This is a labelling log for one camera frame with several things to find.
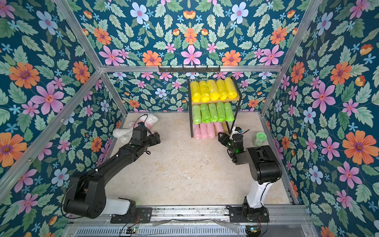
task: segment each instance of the green garbage bag roll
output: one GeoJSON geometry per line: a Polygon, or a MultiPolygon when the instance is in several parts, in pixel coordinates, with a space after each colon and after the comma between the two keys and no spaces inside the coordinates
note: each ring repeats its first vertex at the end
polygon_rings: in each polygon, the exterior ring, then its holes
{"type": "Polygon", "coordinates": [[[216,105],[214,103],[208,104],[209,112],[211,113],[211,122],[217,122],[218,115],[216,105]]]}
{"type": "Polygon", "coordinates": [[[224,108],[224,103],[222,102],[217,103],[217,115],[218,115],[218,122],[225,121],[225,108],[224,108]]]}
{"type": "Polygon", "coordinates": [[[200,111],[201,111],[201,121],[205,124],[211,122],[211,114],[209,113],[208,105],[207,104],[201,104],[200,105],[200,111]]]}
{"type": "Polygon", "coordinates": [[[200,124],[201,123],[201,114],[200,114],[200,106],[194,105],[192,106],[192,123],[200,124]]]}
{"type": "Polygon", "coordinates": [[[224,104],[224,107],[225,107],[225,120],[227,122],[233,122],[234,115],[233,115],[232,105],[229,102],[227,102],[224,104]]]}

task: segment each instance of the rolled plastic bag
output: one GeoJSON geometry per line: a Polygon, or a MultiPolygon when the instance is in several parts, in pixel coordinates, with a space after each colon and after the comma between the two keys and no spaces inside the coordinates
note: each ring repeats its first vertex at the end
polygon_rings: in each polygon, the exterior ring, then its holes
{"type": "Polygon", "coordinates": [[[225,108],[224,103],[218,102],[217,103],[217,116],[218,116],[218,122],[224,122],[225,121],[225,108]]]}
{"type": "Polygon", "coordinates": [[[224,104],[224,107],[225,107],[225,120],[227,122],[233,122],[234,116],[233,116],[232,105],[229,102],[227,102],[224,104]]]}
{"type": "Polygon", "coordinates": [[[220,98],[220,93],[218,92],[215,80],[208,80],[207,85],[211,100],[218,100],[218,98],[220,98]]]}
{"type": "Polygon", "coordinates": [[[200,124],[200,133],[201,133],[201,138],[207,138],[208,137],[207,124],[204,124],[204,123],[200,124]]]}
{"type": "Polygon", "coordinates": [[[201,138],[200,127],[198,124],[192,124],[193,137],[196,139],[201,138]]]}
{"type": "Polygon", "coordinates": [[[215,127],[213,126],[212,122],[207,124],[207,129],[208,129],[208,137],[214,138],[216,135],[215,135],[215,127]]]}
{"type": "Polygon", "coordinates": [[[226,89],[224,80],[218,79],[216,82],[218,92],[220,93],[220,100],[226,100],[228,98],[228,89],[226,89]]]}
{"type": "Polygon", "coordinates": [[[201,92],[201,102],[208,102],[210,100],[209,96],[209,90],[208,90],[208,85],[205,81],[199,82],[199,87],[200,87],[200,92],[201,92]]]}
{"type": "Polygon", "coordinates": [[[192,106],[192,123],[193,124],[200,124],[201,123],[201,113],[200,113],[200,106],[199,105],[192,106]]]}
{"type": "Polygon", "coordinates": [[[192,101],[195,103],[199,102],[200,98],[201,98],[199,83],[194,81],[194,82],[191,82],[191,84],[189,86],[191,88],[192,101]]]}
{"type": "Polygon", "coordinates": [[[200,105],[200,111],[201,111],[201,121],[205,124],[211,122],[211,114],[208,109],[207,104],[201,104],[200,105]]]}
{"type": "Polygon", "coordinates": [[[228,90],[229,99],[234,99],[235,97],[237,97],[238,94],[234,86],[233,80],[230,77],[227,77],[225,78],[224,83],[225,83],[226,89],[228,90]]]}
{"type": "Polygon", "coordinates": [[[211,122],[217,122],[218,115],[217,115],[217,109],[216,105],[214,103],[208,104],[209,113],[211,114],[211,122]]]}

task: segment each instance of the beige floor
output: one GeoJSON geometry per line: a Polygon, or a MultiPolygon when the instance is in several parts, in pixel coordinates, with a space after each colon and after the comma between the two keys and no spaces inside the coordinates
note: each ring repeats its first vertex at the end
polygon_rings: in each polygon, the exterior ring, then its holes
{"type": "MultiPolygon", "coordinates": [[[[161,143],[150,147],[106,185],[108,197],[135,200],[137,205],[242,204],[253,179],[247,164],[235,165],[227,149],[216,138],[194,139],[190,135],[189,113],[155,113],[159,121],[153,131],[161,143]]],[[[141,114],[129,114],[135,121],[141,114]]],[[[257,113],[238,113],[236,125],[243,131],[244,147],[263,131],[257,113]]],[[[112,155],[123,144],[118,141],[112,155]]],[[[281,180],[270,188],[266,204],[288,204],[281,180]]]]}

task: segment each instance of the metal grate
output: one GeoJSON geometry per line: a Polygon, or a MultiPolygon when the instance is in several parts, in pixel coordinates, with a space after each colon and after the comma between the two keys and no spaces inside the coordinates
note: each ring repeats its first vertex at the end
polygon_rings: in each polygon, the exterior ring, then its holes
{"type": "MultiPolygon", "coordinates": [[[[75,237],[80,236],[119,236],[123,226],[81,226],[78,228],[75,237]]],[[[133,236],[164,235],[164,236],[245,236],[245,226],[240,226],[237,232],[223,226],[140,226],[133,236]]],[[[125,234],[126,227],[122,230],[121,236],[125,234]]]]}

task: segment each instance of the green jar lid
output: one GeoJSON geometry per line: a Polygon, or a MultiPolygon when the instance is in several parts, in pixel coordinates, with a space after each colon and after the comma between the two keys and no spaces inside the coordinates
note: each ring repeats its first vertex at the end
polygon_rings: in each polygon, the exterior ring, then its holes
{"type": "Polygon", "coordinates": [[[260,140],[261,142],[264,142],[267,140],[267,136],[264,132],[258,132],[256,138],[260,140]]]}

